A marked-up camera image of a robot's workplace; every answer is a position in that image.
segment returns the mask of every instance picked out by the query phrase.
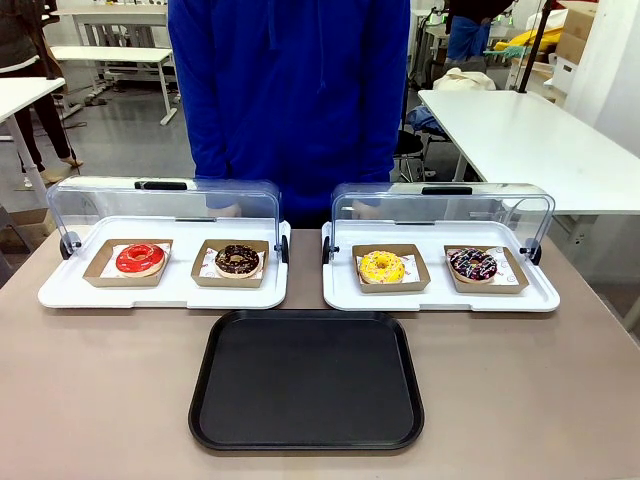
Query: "black jacket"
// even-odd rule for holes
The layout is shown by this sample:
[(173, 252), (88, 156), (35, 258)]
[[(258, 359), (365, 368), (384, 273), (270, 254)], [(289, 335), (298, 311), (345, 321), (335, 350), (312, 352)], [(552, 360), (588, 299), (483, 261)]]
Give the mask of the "black jacket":
[(40, 31), (43, 12), (42, 0), (0, 0), (0, 68), (38, 54), (31, 35)]
[(453, 17), (465, 17), (476, 23), (494, 18), (506, 10), (513, 0), (451, 0), (447, 17), (447, 33), (451, 31)]

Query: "clear plastic cover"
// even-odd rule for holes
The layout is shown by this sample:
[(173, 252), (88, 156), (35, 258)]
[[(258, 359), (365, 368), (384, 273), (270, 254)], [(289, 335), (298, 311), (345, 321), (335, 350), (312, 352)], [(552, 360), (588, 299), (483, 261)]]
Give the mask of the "clear plastic cover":
[(345, 184), (333, 194), (330, 251), (340, 247), (342, 230), (359, 226), (373, 233), (381, 223), (428, 227), (443, 222), (494, 222), (511, 230), (533, 258), (554, 209), (552, 197), (527, 184)]
[(76, 248), (77, 228), (113, 216), (162, 217), (183, 222), (218, 219), (273, 220), (280, 247), (280, 204), (269, 182), (235, 180), (71, 177), (51, 187), (47, 201), (69, 254)]

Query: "shoe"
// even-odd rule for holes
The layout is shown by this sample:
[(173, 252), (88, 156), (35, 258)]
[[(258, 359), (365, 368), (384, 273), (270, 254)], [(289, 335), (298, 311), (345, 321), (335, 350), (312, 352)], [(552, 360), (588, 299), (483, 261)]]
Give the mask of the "shoe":
[(71, 165), (73, 168), (78, 168), (84, 165), (84, 162), (82, 160), (78, 160), (77, 158), (73, 157), (61, 158), (60, 161), (62, 163), (66, 163), (67, 165)]
[(47, 170), (45, 170), (44, 172), (40, 172), (40, 177), (42, 177), (42, 181), (45, 185), (58, 183), (59, 181), (64, 179), (64, 177), (61, 177), (60, 175), (56, 175), (54, 173), (49, 173)]

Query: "black serving tray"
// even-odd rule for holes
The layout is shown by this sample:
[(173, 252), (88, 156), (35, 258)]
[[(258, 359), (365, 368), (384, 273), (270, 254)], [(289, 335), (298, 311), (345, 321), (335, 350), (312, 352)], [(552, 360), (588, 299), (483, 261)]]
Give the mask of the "black serving tray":
[(216, 450), (395, 450), (423, 424), (404, 330), (373, 312), (223, 316), (189, 410), (191, 433)]

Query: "red frosted donut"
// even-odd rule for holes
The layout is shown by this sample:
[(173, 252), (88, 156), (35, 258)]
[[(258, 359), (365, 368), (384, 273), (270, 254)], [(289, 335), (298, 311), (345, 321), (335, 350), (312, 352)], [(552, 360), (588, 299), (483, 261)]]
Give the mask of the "red frosted donut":
[(116, 268), (126, 277), (148, 277), (163, 264), (164, 250), (157, 245), (131, 245), (116, 258)]

